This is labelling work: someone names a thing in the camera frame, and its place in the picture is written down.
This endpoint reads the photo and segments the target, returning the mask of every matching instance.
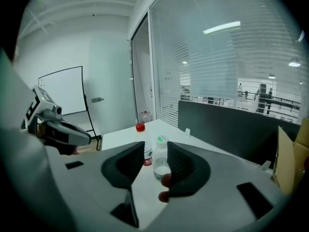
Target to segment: door handle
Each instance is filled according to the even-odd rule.
[[[100,101],[103,101],[103,100],[104,100],[104,98],[96,97],[96,98],[91,99],[91,102],[95,103],[95,102],[100,102]]]

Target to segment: fluorescent light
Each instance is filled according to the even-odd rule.
[[[269,78],[269,79],[276,79],[276,77],[275,77],[274,74],[269,74],[268,78]]]
[[[299,39],[297,40],[297,42],[302,42],[304,37],[305,37],[305,32],[302,30],[301,33],[300,33]]]
[[[291,67],[298,67],[298,66],[300,66],[300,62],[299,62],[298,58],[296,58],[296,57],[291,58],[289,66],[291,66]]]
[[[228,29],[228,28],[238,27],[238,26],[240,26],[240,21],[234,21],[234,22],[230,22],[230,23],[226,23],[226,24],[222,24],[222,25],[213,27],[211,29],[206,29],[206,30],[203,31],[203,33],[208,34],[208,33],[218,31],[218,30]]]
[[[297,63],[297,62],[291,62],[291,63],[289,63],[289,66],[292,66],[292,67],[298,67],[298,66],[300,66],[300,63]]]

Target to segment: desk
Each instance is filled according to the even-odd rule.
[[[159,135],[166,135],[172,142],[193,145],[215,152],[232,155],[193,136],[188,137],[180,129],[160,119],[146,123],[145,129],[151,137],[153,149],[155,149],[156,137]],[[102,150],[132,143],[135,141],[135,135],[135,127],[105,134],[103,135]],[[255,163],[244,159],[242,160],[253,167],[258,167]],[[155,180],[152,165],[143,166],[141,168],[140,173],[132,185],[134,204],[140,222],[140,229],[145,229],[167,205],[158,200],[159,193],[166,190],[168,190],[168,188],[163,187],[160,182]]]

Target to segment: plastic bottle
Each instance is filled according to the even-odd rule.
[[[141,113],[141,122],[142,123],[147,123],[150,122],[150,112],[144,111]]]
[[[154,177],[161,181],[162,176],[171,173],[168,165],[168,141],[167,136],[158,136],[155,140],[155,151],[153,154]]]
[[[150,166],[152,164],[153,148],[151,145],[150,136],[145,130],[145,124],[137,124],[136,128],[136,142],[144,141],[144,166]]]

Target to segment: finger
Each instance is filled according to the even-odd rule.
[[[169,202],[169,191],[163,191],[158,196],[159,200],[164,203]]]
[[[166,188],[170,188],[170,178],[171,178],[171,174],[163,175],[161,179],[161,184]]]

